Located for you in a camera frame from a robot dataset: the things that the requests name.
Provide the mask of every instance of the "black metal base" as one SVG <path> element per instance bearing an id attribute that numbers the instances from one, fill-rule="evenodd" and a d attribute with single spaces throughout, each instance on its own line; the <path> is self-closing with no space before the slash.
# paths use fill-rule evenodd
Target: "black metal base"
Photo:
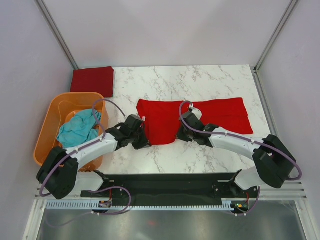
<path id="1" fill-rule="evenodd" d="M 105 175 L 100 189 L 121 186 L 131 193 L 132 206 L 221 206 L 222 199 L 256 198 L 258 191 L 252 187 L 234 195 L 228 182 L 235 173 L 193 174 L 125 174 Z M 83 198 L 108 198 L 109 192 L 89 193 Z M 112 204 L 126 206 L 129 197 L 124 191 L 112 191 Z"/>

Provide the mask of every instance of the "glass panel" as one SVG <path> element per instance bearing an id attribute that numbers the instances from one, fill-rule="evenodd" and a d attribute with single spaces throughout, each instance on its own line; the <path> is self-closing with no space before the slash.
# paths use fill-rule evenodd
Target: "glass panel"
<path id="1" fill-rule="evenodd" d="M 132 210 L 115 216 L 83 210 L 45 210 L 38 240 L 304 240 L 294 201 L 258 203 L 248 216 L 220 211 Z"/>

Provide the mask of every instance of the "red cloth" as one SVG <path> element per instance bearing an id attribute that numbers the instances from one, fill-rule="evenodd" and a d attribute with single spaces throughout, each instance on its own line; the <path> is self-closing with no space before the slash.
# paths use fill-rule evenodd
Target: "red cloth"
<path id="1" fill-rule="evenodd" d="M 181 123 L 179 106 L 182 101 L 148 101 L 140 99 L 136 106 L 140 118 L 144 119 L 145 134 L 152 145 L 165 145 L 176 140 Z M 217 99 L 194 102 L 202 112 L 204 125 L 216 124 L 238 134 L 253 134 L 248 113 L 242 98 Z M 189 104 L 182 107 L 182 113 Z"/>
<path id="2" fill-rule="evenodd" d="M 111 66 L 73 71 L 70 92 L 94 92 L 105 98 L 114 95 L 114 70 Z"/>

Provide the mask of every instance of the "metal frame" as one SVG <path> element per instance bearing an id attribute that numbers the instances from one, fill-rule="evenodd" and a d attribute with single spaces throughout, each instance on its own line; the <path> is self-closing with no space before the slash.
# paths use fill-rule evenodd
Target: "metal frame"
<path id="1" fill-rule="evenodd" d="M 79 69 L 70 49 L 68 48 L 62 34 L 60 33 L 55 21 L 53 20 L 46 4 L 43 0 L 34 0 L 39 7 L 40 11 L 42 12 L 47 24 L 49 25 L 53 35 L 55 36 L 56 40 L 58 41 L 61 49 L 65 53 L 67 59 L 69 60 L 70 64 L 72 65 L 73 69 Z M 268 100 L 264 91 L 263 83 L 259 79 L 258 72 L 263 65 L 266 57 L 268 56 L 269 52 L 271 51 L 273 45 L 275 44 L 277 38 L 279 37 L 280 33 L 284 29 L 285 24 L 288 22 L 289 17 L 293 13 L 294 9 L 298 5 L 299 0 L 290 0 L 285 12 L 283 13 L 278 25 L 276 26 L 271 38 L 269 39 L 266 47 L 264 48 L 259 60 L 257 61 L 256 65 L 251 68 L 253 79 L 262 103 L 262 107 L 266 116 L 266 120 L 270 129 L 270 132 L 273 135 L 278 135 L 278 130 L 272 115 L 272 111 L 269 108 Z M 77 201 L 77 202 L 85 202 L 85 201 L 94 201 L 99 200 L 99 198 L 82 198 L 80 197 L 81 193 L 73 191 L 68 197 L 64 200 L 69 201 Z M 36 240 L 37 235 L 40 231 L 40 226 L 42 222 L 42 218 L 44 215 L 44 211 L 46 209 L 47 201 L 55 200 L 53 196 L 48 196 L 46 198 L 42 198 L 39 195 L 39 188 L 36 193 L 33 206 L 31 209 L 31 213 L 29 216 L 29 220 L 23 235 L 23 239 L 26 240 Z M 243 199 L 224 199 L 228 200 L 243 200 Z M 307 240 L 320 240 L 319 229 L 316 224 L 316 220 L 313 216 L 313 212 L 309 205 L 309 201 L 307 199 L 307 195 L 304 191 L 302 183 L 299 182 L 286 182 L 281 189 L 274 189 L 267 185 L 262 186 L 261 193 L 260 193 L 260 201 L 295 201 L 297 211 L 299 214 L 299 218 L 302 224 L 303 231 L 305 233 Z"/>
<path id="2" fill-rule="evenodd" d="M 279 34 L 283 30 L 285 24 L 287 23 L 290 15 L 293 13 L 293 11 L 296 8 L 296 6 L 297 6 L 299 1 L 300 0 L 291 0 L 289 5 L 285 9 L 284 14 L 282 15 L 278 25 L 276 26 L 271 38 L 269 39 L 268 43 L 266 44 L 266 46 L 265 46 L 265 48 L 264 48 L 264 50 L 263 50 L 258 62 L 256 63 L 256 65 L 254 67 L 254 70 L 256 72 L 258 72 L 259 69 L 261 68 L 261 66 L 264 63 L 268 53 L 270 52 L 271 48 L 275 44 L 277 38 L 279 37 Z"/>
<path id="3" fill-rule="evenodd" d="M 29 215 L 28 222 L 26 224 L 23 240 L 36 240 L 40 231 L 41 222 L 45 213 L 47 200 L 34 200 Z"/>
<path id="4" fill-rule="evenodd" d="M 76 63 L 76 60 L 72 56 L 70 49 L 68 48 L 66 41 L 64 40 L 61 32 L 59 31 L 53 17 L 51 16 L 46 4 L 43 0 L 34 0 L 36 5 L 38 6 L 40 12 L 42 13 L 44 19 L 46 20 L 47 24 L 49 25 L 55 39 L 57 40 L 58 44 L 60 45 L 61 49 L 63 50 L 66 58 L 69 60 L 71 66 L 74 70 L 78 70 L 79 67 Z"/>

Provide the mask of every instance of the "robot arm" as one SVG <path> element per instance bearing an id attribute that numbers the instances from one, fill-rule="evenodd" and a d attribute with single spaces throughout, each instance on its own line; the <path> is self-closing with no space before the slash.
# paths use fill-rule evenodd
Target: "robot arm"
<path id="1" fill-rule="evenodd" d="M 54 147 L 36 178 L 43 184 L 52 169 L 68 156 L 63 166 L 49 178 L 45 188 L 58 200 L 66 197 L 72 190 L 98 190 L 104 182 L 98 174 L 78 171 L 94 159 L 124 148 L 128 144 L 132 144 L 136 150 L 151 146 L 145 135 L 142 119 L 133 114 L 129 115 L 124 123 L 109 128 L 106 134 L 89 142 L 67 149 Z"/>
<path id="2" fill-rule="evenodd" d="M 265 184 L 276 189 L 282 187 L 284 182 L 289 178 L 294 165 L 278 152 L 272 151 L 263 145 L 276 148 L 293 159 L 294 162 L 296 160 L 278 137 L 270 134 L 266 138 L 250 137 L 248 139 L 241 134 L 227 131 L 214 124 L 203 125 L 200 121 L 201 116 L 202 113 L 199 109 L 190 106 L 189 111 L 182 115 L 184 121 L 182 121 L 177 138 L 185 142 L 195 141 L 199 145 L 211 148 L 226 149 L 245 156 L 255 163 L 255 167 L 240 170 L 236 173 L 236 176 L 232 180 L 235 187 L 234 192 L 240 189 L 248 190 L 254 186 Z M 192 129 L 198 130 L 201 133 L 190 130 L 184 122 Z"/>
<path id="3" fill-rule="evenodd" d="M 241 193 L 243 194 L 243 191 L 263 184 L 268 184 L 273 188 L 281 188 L 294 166 L 276 152 L 255 143 L 257 140 L 273 146 L 294 159 L 276 136 L 269 135 L 263 139 L 255 138 L 249 142 L 244 140 L 247 139 L 246 137 L 228 132 L 217 125 L 203 125 L 200 121 L 201 116 L 201 112 L 196 108 L 191 108 L 190 111 L 184 113 L 182 115 L 184 121 L 201 133 L 192 131 L 182 124 L 177 138 L 186 142 L 195 141 L 199 145 L 211 148 L 226 149 L 243 155 L 255 163 L 255 167 L 238 171 L 228 182 L 228 188 L 234 196 L 239 196 Z M 225 134 L 205 134 L 202 133 L 203 131 L 212 133 L 216 131 Z M 151 146 L 145 135 L 142 119 L 133 114 L 126 119 L 125 123 L 109 128 L 103 136 L 77 147 L 53 148 L 37 174 L 38 181 L 43 183 L 61 159 L 75 152 L 66 159 L 63 167 L 59 167 L 49 178 L 45 185 L 46 189 L 58 200 L 66 197 L 74 188 L 78 191 L 95 191 L 102 186 L 104 180 L 95 172 L 78 172 L 84 165 L 102 155 L 124 148 L 128 144 L 132 144 L 136 150 Z"/>

